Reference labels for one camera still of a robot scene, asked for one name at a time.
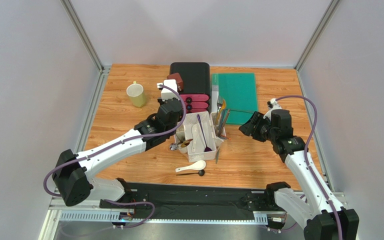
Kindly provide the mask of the white perforated utensil caddy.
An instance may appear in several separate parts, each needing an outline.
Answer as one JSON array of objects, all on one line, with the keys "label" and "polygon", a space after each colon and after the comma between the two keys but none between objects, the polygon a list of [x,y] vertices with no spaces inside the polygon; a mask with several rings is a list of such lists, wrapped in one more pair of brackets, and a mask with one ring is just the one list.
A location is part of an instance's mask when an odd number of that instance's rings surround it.
[{"label": "white perforated utensil caddy", "polygon": [[[212,151],[210,152],[204,152],[205,144],[204,144],[204,139],[200,129],[200,125],[197,119],[197,115],[200,115],[207,145],[212,149]],[[195,153],[192,153],[192,150],[191,150],[193,142],[191,142],[185,148],[185,150],[181,151],[182,154],[187,158],[187,160],[190,163],[194,163],[200,160],[203,160],[203,161],[215,160],[216,153],[220,150],[224,142],[223,138],[217,136],[216,127],[218,127],[218,125],[214,123],[215,116],[216,116],[215,112],[209,113],[207,111],[187,113],[185,115],[185,120],[183,121],[182,126],[180,126],[176,130],[174,141],[175,143],[179,144],[181,140],[193,139],[192,126],[195,124],[198,125],[199,136],[196,142]]]}]

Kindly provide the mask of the purple metal spoon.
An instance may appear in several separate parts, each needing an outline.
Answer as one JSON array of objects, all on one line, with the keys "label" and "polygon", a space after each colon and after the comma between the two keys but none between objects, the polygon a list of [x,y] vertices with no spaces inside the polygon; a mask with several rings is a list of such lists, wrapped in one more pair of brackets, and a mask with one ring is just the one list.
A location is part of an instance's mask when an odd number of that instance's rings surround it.
[{"label": "purple metal spoon", "polygon": [[202,138],[203,138],[204,145],[205,145],[204,152],[205,152],[205,153],[207,153],[207,152],[211,152],[212,149],[211,149],[211,148],[208,146],[208,144],[207,144],[207,140],[206,140],[206,136],[205,136],[204,128],[203,128],[203,125],[202,125],[201,116],[200,116],[199,114],[197,115],[197,120],[198,120],[200,129],[201,129]]}]

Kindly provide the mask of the large silver fork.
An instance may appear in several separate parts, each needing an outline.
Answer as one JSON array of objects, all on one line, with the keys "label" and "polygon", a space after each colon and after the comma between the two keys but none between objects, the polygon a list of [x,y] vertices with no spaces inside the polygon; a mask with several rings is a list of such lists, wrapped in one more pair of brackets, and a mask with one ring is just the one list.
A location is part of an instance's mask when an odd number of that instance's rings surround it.
[{"label": "large silver fork", "polygon": [[222,106],[223,106],[223,102],[224,102],[224,98],[223,98],[221,95],[219,95],[218,98],[217,98],[217,102],[216,102],[216,105],[217,105],[217,110],[216,110],[216,112],[217,112],[217,113],[220,112],[220,110],[221,110],[221,108],[222,108]]}]

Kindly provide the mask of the gold handled knife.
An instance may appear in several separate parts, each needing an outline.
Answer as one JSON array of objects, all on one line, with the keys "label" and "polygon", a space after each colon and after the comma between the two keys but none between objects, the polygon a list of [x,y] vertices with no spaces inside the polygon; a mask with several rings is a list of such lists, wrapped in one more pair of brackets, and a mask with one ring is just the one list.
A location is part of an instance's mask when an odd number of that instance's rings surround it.
[{"label": "gold handled knife", "polygon": [[220,109],[217,111],[217,117],[219,118],[222,115],[222,111],[226,108],[226,100],[223,99]]}]

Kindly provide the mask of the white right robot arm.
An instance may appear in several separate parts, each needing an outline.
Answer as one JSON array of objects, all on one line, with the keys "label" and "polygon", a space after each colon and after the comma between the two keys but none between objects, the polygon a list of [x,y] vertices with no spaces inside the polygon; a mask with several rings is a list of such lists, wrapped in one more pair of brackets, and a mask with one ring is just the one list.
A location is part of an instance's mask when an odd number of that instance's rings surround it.
[{"label": "white right robot arm", "polygon": [[239,127],[245,136],[272,144],[306,198],[297,196],[286,182],[276,182],[266,186],[269,203],[285,210],[302,228],[306,240],[355,240],[360,222],[357,212],[347,209],[330,190],[309,153],[310,141],[294,135],[292,116],[278,101],[271,99],[267,113],[256,111]]}]

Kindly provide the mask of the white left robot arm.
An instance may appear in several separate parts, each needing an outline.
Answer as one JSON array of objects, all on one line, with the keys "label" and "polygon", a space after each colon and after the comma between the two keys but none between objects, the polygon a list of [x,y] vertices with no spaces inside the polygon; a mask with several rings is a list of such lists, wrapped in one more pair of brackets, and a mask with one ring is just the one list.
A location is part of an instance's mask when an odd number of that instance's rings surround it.
[{"label": "white left robot arm", "polygon": [[158,83],[161,91],[158,111],[120,137],[78,153],[71,149],[63,151],[55,168],[43,180],[44,190],[60,197],[67,207],[93,198],[119,200],[125,193],[124,186],[118,180],[108,181],[96,175],[125,158],[164,143],[175,134],[186,117],[186,103],[178,85],[175,79]]}]

